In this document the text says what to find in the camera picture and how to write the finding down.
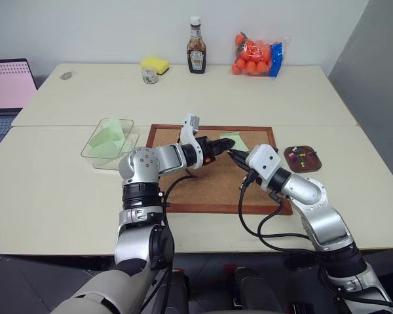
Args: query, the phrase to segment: green paper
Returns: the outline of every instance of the green paper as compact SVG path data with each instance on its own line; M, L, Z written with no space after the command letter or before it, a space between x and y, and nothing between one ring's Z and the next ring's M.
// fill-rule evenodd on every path
M102 123L103 129L110 129L112 133L116 135L116 139L125 140L125 135L122 130L121 123L119 123L118 118L109 118L105 122Z
M125 152L130 152L132 150L132 140L131 139L125 139L124 146L122 147L122 153Z
M240 132L231 132L231 133L222 133L220 134L220 139L232 139L234 141L234 146L231 149L241 150L243 152L247 152L249 148L243 142L242 138L240 137Z
M119 119L107 119L102 123L102 130L89 141L88 154L95 158L115 158L119 155L124 141L125 135Z
M116 141L118 139L118 135L112 132L110 128L103 128L89 141L89 145L91 147L97 147L102 143Z
M118 145L116 145L115 142L119 142L119 141L104 142L98 146L90 148L88 150L88 153L94 158L106 158L106 159L115 158L118 156L119 151L121 149L119 143L117 143Z

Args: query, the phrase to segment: table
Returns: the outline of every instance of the table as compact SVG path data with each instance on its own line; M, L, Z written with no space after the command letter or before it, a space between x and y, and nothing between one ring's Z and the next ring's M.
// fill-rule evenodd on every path
M60 76L71 71L68 80ZM60 64L13 126L96 126L108 116L137 126L177 124L188 112L202 125L353 126L355 119L318 66L283 67L277 78L231 74L210 65L203 75L172 65L154 85L139 65Z
M113 254L121 178L117 171L93 169L80 156L93 129L10 130L0 144L0 254ZM144 145L149 127L132 132ZM358 126L275 126L273 132L281 153L300 144L318 151L323 167L303 176L327 187L359 248L393 247L393 176ZM237 215L174 213L168 218L178 253L268 250L243 230ZM254 229L261 215L245 218ZM303 232L297 213L274 217L267 227L270 233ZM271 243L311 248L303 239Z

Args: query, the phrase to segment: cork board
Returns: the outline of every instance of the cork board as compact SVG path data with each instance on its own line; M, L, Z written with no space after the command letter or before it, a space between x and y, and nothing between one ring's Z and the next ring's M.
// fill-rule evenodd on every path
M153 124L150 129L147 147L158 147L176 143L181 126ZM255 145L267 143L275 147L275 140L270 127L228 127L200 126L196 135L207 136L209 139L219 139L219 134L239 131L240 137L251 150ZM246 172L239 168L224 152L216 156L216 161L199 169L188 168L197 176L180 182L169 196L170 213L227 213L237 214L239 186ZM160 189L167 191L168 187L178 178L186 175L185 171L160 178ZM270 214L277 204L262 191L259 185L253 183L244 195L243 213ZM291 205L285 200L280 215L292 215Z

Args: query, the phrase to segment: blue label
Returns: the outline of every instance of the blue label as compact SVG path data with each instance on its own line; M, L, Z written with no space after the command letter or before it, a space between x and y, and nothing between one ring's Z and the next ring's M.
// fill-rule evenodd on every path
M276 77L281 69L282 63L282 43L271 45L271 70L269 71L270 77Z

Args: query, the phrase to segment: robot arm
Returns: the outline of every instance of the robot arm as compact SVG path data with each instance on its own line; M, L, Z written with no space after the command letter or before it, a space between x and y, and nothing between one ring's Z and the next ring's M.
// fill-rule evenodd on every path
M159 177L210 164L234 145L230 139L195 138L198 125L199 117L188 114L182 122L181 145L138 147L121 160L123 205L115 246L119 270L93 277L53 314L140 312L150 284L174 255L172 234L162 223L164 192L159 188Z
M317 180L282 169L280 157L270 145L257 145L244 162L259 175L262 190L280 192L301 215L328 281L342 296L337 298L339 303L352 313L393 313L392 307L352 301L361 298L391 302L371 265L364 262L344 220L331 206L325 187Z

